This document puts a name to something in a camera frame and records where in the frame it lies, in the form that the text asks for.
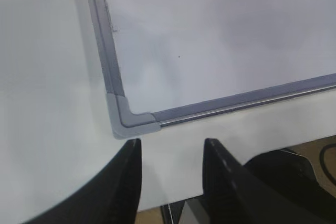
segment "floor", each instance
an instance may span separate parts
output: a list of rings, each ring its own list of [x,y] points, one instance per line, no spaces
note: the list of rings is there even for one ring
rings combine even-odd
[[[290,149],[309,159],[320,186],[336,197],[336,186],[325,176],[319,163],[319,153],[321,149],[324,146],[333,143],[336,143],[336,136],[326,137],[312,142],[292,146]],[[331,148],[326,151],[324,160],[328,170],[336,178],[336,148]],[[135,224],[164,224],[160,208],[153,208],[147,211],[139,212],[136,218]]]

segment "whiteboard surface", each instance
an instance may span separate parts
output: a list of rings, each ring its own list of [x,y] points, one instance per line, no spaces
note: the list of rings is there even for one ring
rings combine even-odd
[[[133,113],[336,73],[336,0],[106,0]]]

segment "black object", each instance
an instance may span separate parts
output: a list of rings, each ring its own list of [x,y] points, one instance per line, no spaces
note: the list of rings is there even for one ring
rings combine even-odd
[[[324,220],[336,222],[336,199],[320,187],[305,157],[276,150],[254,157],[245,167],[291,202]]]
[[[328,144],[325,147],[322,148],[321,152],[320,152],[320,165],[321,168],[324,172],[324,174],[326,175],[326,177],[336,186],[336,179],[331,175],[331,173],[329,172],[325,162],[324,162],[324,155],[325,152],[331,148],[335,148],[336,144]]]
[[[215,139],[204,144],[203,192],[211,223],[327,223],[263,183]]]
[[[177,201],[160,207],[163,222],[165,224],[178,223],[182,214],[184,203],[187,200]]]
[[[134,223],[141,180],[141,142],[129,140],[89,183],[27,224]]]

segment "black cable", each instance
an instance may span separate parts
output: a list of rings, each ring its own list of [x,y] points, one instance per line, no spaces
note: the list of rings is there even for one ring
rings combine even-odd
[[[331,175],[324,162],[324,154],[328,149],[336,147],[336,144],[328,144],[320,151],[320,165],[326,177],[336,186],[336,179]]]

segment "whiteboard frame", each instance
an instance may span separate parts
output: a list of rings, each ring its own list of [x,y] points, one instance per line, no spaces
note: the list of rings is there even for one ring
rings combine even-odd
[[[336,88],[335,73],[164,111],[133,114],[122,85],[112,36],[112,22],[106,2],[105,0],[88,0],[88,2],[106,86],[111,126],[118,138],[130,138],[159,131],[165,126]]]

